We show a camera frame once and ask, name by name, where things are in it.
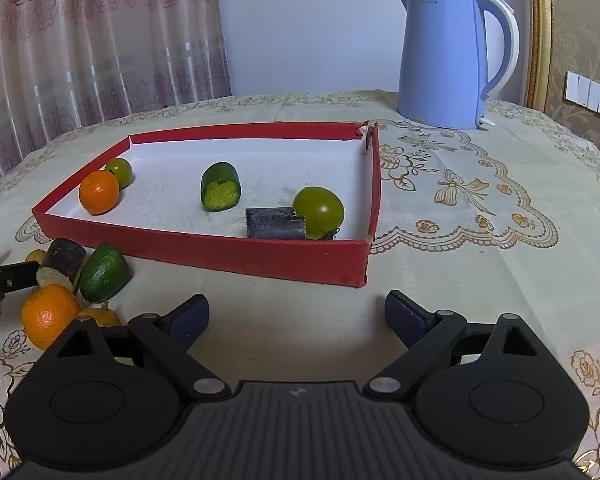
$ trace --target wallpaper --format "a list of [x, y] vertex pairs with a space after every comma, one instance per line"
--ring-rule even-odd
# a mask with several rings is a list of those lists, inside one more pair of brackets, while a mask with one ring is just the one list
[[600, 114], [564, 99], [565, 74], [600, 83], [600, 0], [554, 0], [554, 52], [546, 113], [600, 149]]

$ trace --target curtain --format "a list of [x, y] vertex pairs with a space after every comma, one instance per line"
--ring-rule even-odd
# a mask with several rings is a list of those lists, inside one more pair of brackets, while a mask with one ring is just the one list
[[218, 0], [0, 0], [0, 177], [74, 128], [230, 94]]

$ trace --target black gripper base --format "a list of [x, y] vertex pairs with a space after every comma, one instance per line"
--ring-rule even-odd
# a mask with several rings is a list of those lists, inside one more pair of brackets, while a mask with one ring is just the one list
[[153, 454], [101, 472], [25, 462], [10, 480], [582, 480], [564, 461], [496, 471], [460, 462], [420, 434], [397, 402], [365, 399], [354, 383], [243, 383], [238, 396], [198, 404]]

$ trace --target lace tablecloth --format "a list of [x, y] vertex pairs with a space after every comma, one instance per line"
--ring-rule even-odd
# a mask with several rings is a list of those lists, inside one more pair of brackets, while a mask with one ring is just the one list
[[[382, 205], [367, 286], [130, 258], [134, 279], [110, 307], [126, 322], [205, 294], [210, 325], [190, 352], [232, 385], [368, 380], [404, 350], [382, 318], [382, 300], [394, 288], [428, 310], [453, 309], [470, 321], [517, 312], [587, 397], [590, 428], [575, 460], [600, 478], [600, 152], [533, 110], [490, 102], [487, 115], [496, 126], [428, 128], [398, 115], [394, 94], [365, 91], [223, 98], [74, 130], [0, 181], [0, 264], [48, 246], [31, 207], [129, 134], [197, 124], [377, 121]], [[28, 294], [8, 295], [0, 316], [0, 476], [18, 463], [4, 405], [40, 355], [20, 323]]]

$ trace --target white tray bottom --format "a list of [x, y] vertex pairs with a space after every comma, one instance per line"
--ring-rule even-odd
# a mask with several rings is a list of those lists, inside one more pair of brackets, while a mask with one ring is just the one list
[[[244, 210], [291, 206], [305, 186], [332, 190], [345, 207], [336, 240], [363, 240], [369, 226], [372, 151], [362, 140], [214, 139], [132, 144], [120, 155], [134, 180], [118, 204], [92, 216], [75, 187], [49, 214], [136, 228], [245, 237]], [[227, 211], [210, 213], [200, 203], [200, 179], [215, 162], [234, 165], [242, 196]]]

